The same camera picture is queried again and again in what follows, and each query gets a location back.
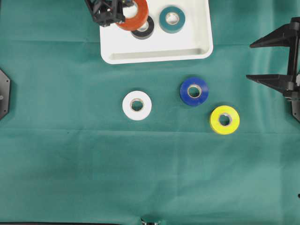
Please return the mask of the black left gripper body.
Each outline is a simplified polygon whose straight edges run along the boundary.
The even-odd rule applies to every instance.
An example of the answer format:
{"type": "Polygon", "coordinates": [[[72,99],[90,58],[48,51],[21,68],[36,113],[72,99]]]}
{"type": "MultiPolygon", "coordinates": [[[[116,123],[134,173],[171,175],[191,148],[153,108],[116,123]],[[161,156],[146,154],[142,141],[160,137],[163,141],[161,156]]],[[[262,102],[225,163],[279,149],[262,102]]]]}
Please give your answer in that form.
{"type": "Polygon", "coordinates": [[[93,22],[106,27],[125,22],[121,0],[85,0],[93,22]]]}

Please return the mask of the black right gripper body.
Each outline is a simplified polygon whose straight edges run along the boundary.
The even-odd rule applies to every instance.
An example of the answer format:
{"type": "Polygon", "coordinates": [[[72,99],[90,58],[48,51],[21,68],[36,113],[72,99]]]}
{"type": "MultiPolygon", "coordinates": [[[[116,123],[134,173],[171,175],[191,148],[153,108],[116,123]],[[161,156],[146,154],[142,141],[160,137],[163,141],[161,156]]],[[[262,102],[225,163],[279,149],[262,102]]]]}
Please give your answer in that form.
{"type": "Polygon", "coordinates": [[[291,37],[289,37],[289,60],[287,75],[290,76],[288,89],[283,93],[285,99],[291,102],[292,115],[300,121],[300,86],[297,84],[298,54],[300,46],[300,18],[293,17],[289,23],[291,37]]]}

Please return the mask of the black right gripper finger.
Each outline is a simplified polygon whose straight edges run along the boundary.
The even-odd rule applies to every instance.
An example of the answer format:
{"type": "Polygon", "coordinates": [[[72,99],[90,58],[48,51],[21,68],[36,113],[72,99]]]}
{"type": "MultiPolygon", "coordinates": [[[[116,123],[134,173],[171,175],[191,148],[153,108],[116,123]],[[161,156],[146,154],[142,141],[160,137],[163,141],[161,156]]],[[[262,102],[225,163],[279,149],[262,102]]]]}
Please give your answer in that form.
{"type": "Polygon", "coordinates": [[[295,82],[292,81],[291,75],[246,75],[246,78],[281,93],[295,90],[295,82]]]}
{"type": "Polygon", "coordinates": [[[285,24],[270,34],[253,42],[251,48],[285,46],[290,47],[292,39],[295,37],[295,23],[285,24]]]}

